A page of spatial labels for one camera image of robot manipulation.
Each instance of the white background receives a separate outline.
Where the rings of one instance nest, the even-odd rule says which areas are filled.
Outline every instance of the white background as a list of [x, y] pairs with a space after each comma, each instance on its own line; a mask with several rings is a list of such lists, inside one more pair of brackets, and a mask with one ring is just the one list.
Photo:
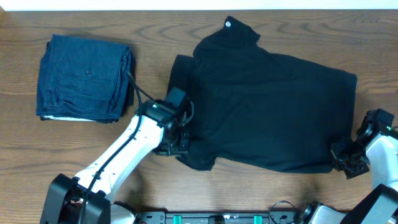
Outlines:
[[398, 9], [398, 0], [0, 0], [6, 11]]

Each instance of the black shirt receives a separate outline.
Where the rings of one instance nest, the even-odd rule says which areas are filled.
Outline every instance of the black shirt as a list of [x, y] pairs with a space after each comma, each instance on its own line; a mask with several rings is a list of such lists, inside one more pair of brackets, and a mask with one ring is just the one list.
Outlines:
[[233, 17], [178, 55], [170, 76], [195, 104], [187, 156], [196, 170], [217, 157], [280, 172], [331, 171], [330, 144], [351, 136], [355, 75], [258, 47]]

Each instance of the folded blue garment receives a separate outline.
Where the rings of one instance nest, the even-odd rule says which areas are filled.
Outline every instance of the folded blue garment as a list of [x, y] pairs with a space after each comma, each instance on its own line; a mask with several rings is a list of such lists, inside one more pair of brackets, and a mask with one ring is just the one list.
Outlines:
[[45, 119], [119, 120], [134, 68], [128, 45], [53, 35], [40, 62], [36, 115]]

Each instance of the garment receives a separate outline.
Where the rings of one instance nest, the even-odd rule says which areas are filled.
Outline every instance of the garment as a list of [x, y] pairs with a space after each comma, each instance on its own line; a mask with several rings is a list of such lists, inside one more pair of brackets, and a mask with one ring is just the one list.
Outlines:
[[233, 17], [193, 57], [175, 59], [169, 89], [195, 105], [179, 161], [211, 170], [217, 157], [279, 172], [331, 171], [330, 144], [351, 136], [356, 75], [258, 47]]
[[36, 114], [111, 123], [122, 115], [134, 58], [128, 45], [53, 35], [40, 62]]

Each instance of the table top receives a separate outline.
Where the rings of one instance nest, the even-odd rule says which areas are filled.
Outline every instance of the table top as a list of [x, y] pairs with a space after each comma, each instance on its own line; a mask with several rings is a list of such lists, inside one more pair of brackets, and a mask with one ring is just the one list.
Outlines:
[[[131, 107], [114, 124], [36, 117], [40, 59], [52, 34], [130, 45], [138, 84], [163, 98], [176, 55], [192, 55], [228, 15], [261, 34], [257, 44], [270, 52], [357, 74], [353, 133], [367, 110], [398, 115], [398, 11], [0, 12], [0, 220], [37, 223], [51, 181], [94, 161], [134, 114]], [[137, 210], [262, 211], [279, 200], [348, 210], [371, 190], [370, 173], [351, 180], [335, 171], [281, 174], [226, 159], [199, 172], [150, 154], [117, 200]]]

